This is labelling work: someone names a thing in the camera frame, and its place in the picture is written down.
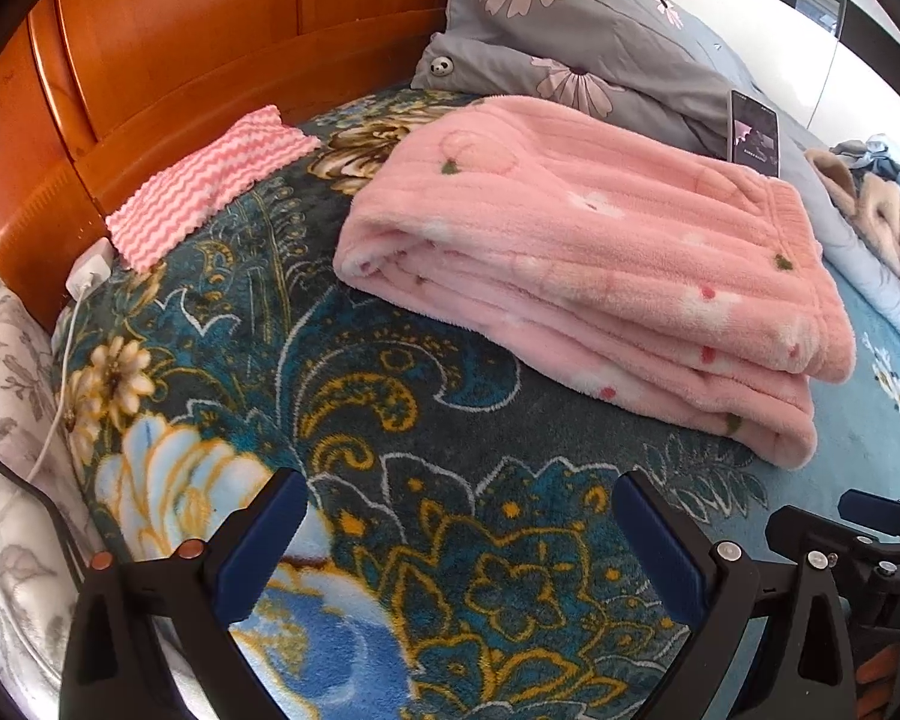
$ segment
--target panda face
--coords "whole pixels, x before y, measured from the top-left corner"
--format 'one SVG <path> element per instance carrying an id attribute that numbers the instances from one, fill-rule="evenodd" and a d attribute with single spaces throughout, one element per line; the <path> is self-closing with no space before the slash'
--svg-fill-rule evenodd
<path id="1" fill-rule="evenodd" d="M 442 79 L 453 73 L 453 59 L 448 56 L 438 56 L 430 63 L 430 73 Z"/>

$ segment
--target pile of clothes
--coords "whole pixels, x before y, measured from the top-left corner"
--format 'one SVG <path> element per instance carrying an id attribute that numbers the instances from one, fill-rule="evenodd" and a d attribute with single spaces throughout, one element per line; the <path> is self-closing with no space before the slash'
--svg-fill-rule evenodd
<path id="1" fill-rule="evenodd" d="M 900 279 L 900 150 L 884 136 L 811 148 L 810 164 L 860 239 Z"/>
<path id="2" fill-rule="evenodd" d="M 334 267 L 789 469 L 817 445 L 808 377 L 854 366 L 793 186 L 547 100 L 485 98 L 410 133 L 354 197 Z"/>

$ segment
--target white cable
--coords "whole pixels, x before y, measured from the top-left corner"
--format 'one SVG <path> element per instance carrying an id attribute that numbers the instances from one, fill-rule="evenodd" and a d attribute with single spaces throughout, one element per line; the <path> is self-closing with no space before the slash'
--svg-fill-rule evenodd
<path id="1" fill-rule="evenodd" d="M 63 418 L 63 410 L 66 406 L 66 394 L 67 394 L 67 365 L 70 361 L 70 352 L 73 346 L 74 341 L 74 329 L 77 327 L 77 312 L 79 312 L 80 303 L 83 303 L 84 296 L 87 294 L 91 285 L 87 284 L 80 290 L 79 297 L 77 298 L 77 305 L 74 306 L 74 312 L 70 317 L 70 331 L 67 334 L 67 343 L 63 349 L 63 361 L 60 365 L 61 372 L 61 382 L 60 382 L 60 402 L 58 404 L 58 408 L 56 408 L 56 414 L 53 416 L 53 423 L 50 425 L 50 432 L 47 434 L 47 438 L 45 442 L 43 442 L 43 447 L 40 449 L 40 454 L 37 455 L 36 463 L 34 463 L 34 467 L 29 471 L 29 474 L 26 476 L 26 480 L 31 482 L 34 480 L 34 477 L 39 474 L 40 467 L 43 466 L 43 461 L 45 456 L 47 456 L 47 452 L 50 449 L 50 443 L 53 441 L 53 435 L 55 435 L 58 426 L 60 425 L 60 419 Z M 13 505 L 14 501 L 17 499 L 17 496 L 21 493 L 21 490 L 17 488 L 12 495 L 10 495 L 10 500 L 4 504 L 4 507 L 0 509 L 0 523 L 2 519 L 4 519 L 7 512 L 10 510 L 10 507 Z M 24 645 L 24 648 L 34 659 L 34 662 L 41 668 L 44 672 L 44 675 L 50 680 L 51 683 L 56 683 L 57 685 L 60 682 L 60 673 L 56 670 L 55 666 L 48 661 L 46 656 L 39 651 L 35 646 L 34 642 L 31 641 L 29 636 L 23 630 L 23 627 L 20 625 L 20 621 L 17 619 L 16 614 L 13 613 L 13 605 L 10 603 L 10 597 L 7 595 L 7 590 L 4 588 L 2 583 L 0 582 L 0 599 L 4 602 L 4 609 L 7 612 L 7 619 L 10 620 L 10 627 L 12 627 L 13 632 L 20 638 L 21 644 Z"/>

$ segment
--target headboard panel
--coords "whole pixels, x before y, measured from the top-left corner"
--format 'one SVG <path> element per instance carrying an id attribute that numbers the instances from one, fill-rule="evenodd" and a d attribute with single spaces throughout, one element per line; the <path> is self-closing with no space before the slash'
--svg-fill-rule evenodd
<path id="1" fill-rule="evenodd" d="M 154 172 L 275 103 L 408 79 L 446 0 L 41 0 L 0 58 L 0 276 L 45 327 Z"/>

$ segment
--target smartphone screen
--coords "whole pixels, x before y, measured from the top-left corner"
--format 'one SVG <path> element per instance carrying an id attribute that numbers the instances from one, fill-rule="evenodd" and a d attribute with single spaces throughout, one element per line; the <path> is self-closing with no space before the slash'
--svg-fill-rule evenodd
<path id="1" fill-rule="evenodd" d="M 727 151 L 728 161 L 778 178 L 780 144 L 776 112 L 754 98 L 732 90 Z"/>

